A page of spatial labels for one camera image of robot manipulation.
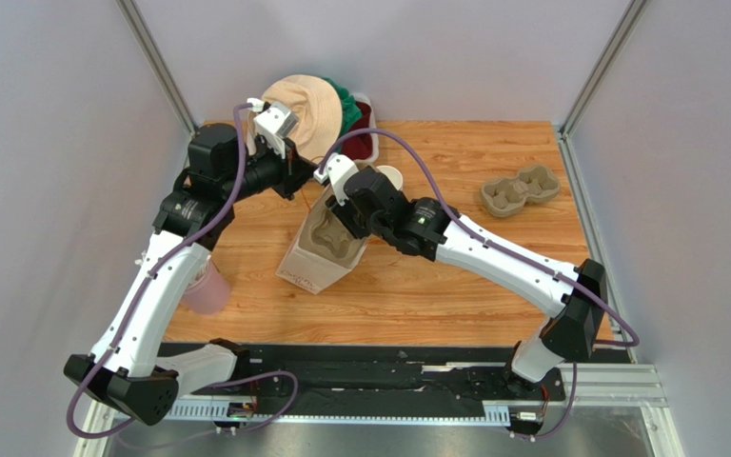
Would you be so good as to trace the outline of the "grey pulp cup carrier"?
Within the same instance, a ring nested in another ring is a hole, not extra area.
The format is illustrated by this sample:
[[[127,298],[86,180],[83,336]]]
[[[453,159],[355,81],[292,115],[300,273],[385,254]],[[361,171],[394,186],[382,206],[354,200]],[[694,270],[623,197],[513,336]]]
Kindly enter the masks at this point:
[[[298,234],[299,248],[345,268],[357,263],[367,242],[355,238],[324,200],[315,202]]]

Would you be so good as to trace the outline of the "white paper bag orange handles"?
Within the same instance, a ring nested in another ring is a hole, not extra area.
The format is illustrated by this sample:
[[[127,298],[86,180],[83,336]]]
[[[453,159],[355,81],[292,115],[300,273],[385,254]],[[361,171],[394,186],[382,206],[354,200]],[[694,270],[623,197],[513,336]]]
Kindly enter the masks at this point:
[[[293,238],[276,275],[290,284],[318,294],[337,283],[359,264],[370,237],[355,238],[326,206],[336,203],[326,186],[313,203]]]

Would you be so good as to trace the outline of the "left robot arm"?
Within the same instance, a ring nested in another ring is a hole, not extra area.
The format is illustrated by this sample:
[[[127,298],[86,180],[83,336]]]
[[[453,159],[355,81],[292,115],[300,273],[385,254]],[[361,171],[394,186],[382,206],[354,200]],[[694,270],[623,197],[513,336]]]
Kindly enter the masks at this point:
[[[262,135],[248,151],[228,124],[200,128],[188,144],[189,165],[177,177],[153,221],[141,269],[118,314],[87,354],[73,354],[64,373],[85,393],[146,426],[161,422],[183,395],[249,375],[247,348],[217,338],[202,348],[161,357],[174,310],[234,218],[226,209],[267,189],[293,198],[316,166],[296,144],[276,134],[279,153]]]

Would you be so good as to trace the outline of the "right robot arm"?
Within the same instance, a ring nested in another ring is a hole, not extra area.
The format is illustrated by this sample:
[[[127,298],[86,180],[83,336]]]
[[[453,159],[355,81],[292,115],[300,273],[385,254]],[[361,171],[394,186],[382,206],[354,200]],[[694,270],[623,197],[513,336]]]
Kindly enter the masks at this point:
[[[575,266],[540,256],[436,199],[407,199],[375,169],[332,164],[326,175],[333,192],[327,205],[354,237],[372,235],[404,255],[476,273],[544,314],[541,327],[506,364],[508,389],[533,389],[556,365],[590,359],[607,303],[602,264],[586,259]]]

